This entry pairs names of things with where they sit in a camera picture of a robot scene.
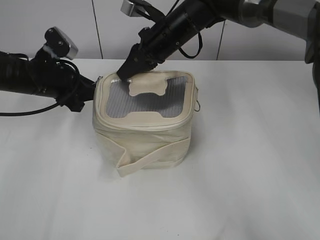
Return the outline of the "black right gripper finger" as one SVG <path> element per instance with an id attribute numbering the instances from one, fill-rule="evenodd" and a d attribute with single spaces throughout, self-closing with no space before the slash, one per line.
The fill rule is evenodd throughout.
<path id="1" fill-rule="evenodd" d="M 149 58 L 140 48 L 140 44 L 136 43 L 132 46 L 127 59 L 116 74 L 122 81 L 126 81 L 137 74 L 153 70 L 157 65 L 158 63 Z"/>

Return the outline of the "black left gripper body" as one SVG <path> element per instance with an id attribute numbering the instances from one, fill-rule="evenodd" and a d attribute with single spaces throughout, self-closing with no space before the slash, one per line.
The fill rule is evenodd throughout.
<path id="1" fill-rule="evenodd" d="M 96 83 L 69 60 L 38 51 L 28 63 L 28 72 L 43 96 L 53 95 L 57 104 L 72 112 L 81 112 L 85 102 L 94 99 Z"/>

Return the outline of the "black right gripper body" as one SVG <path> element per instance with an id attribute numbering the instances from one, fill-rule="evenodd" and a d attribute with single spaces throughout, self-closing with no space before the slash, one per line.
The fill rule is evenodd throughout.
<path id="1" fill-rule="evenodd" d="M 185 58 L 194 59 L 182 46 L 194 36 L 200 38 L 200 5 L 181 4 L 164 14 L 151 4 L 140 4 L 135 11 L 154 22 L 139 33 L 140 42 L 134 45 L 134 65 L 136 67 L 156 67 L 174 52 L 179 51 Z"/>

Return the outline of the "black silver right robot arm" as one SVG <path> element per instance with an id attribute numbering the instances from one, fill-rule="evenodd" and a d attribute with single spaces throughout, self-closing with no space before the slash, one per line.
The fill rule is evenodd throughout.
<path id="1" fill-rule="evenodd" d="M 184 0 L 176 1 L 167 14 L 147 1 L 125 0 L 121 11 L 153 21 L 153 26 L 139 32 L 139 43 L 118 69 L 121 80 L 153 70 L 202 30 L 229 20 L 248 28 L 266 24 L 304 40 L 304 61 L 313 65 L 314 84 L 320 85 L 320 3 L 316 0 Z"/>

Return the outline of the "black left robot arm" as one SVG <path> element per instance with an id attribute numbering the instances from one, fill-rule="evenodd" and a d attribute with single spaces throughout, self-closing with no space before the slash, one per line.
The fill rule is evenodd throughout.
<path id="1" fill-rule="evenodd" d="M 78 67 L 63 58 L 56 59 L 43 49 L 29 59 L 22 53 L 0 53 L 0 89 L 4 92 L 55 99 L 53 105 L 27 112 L 2 112 L 2 117 L 31 116 L 66 106 L 81 112 L 94 99 L 96 82 L 80 74 Z"/>

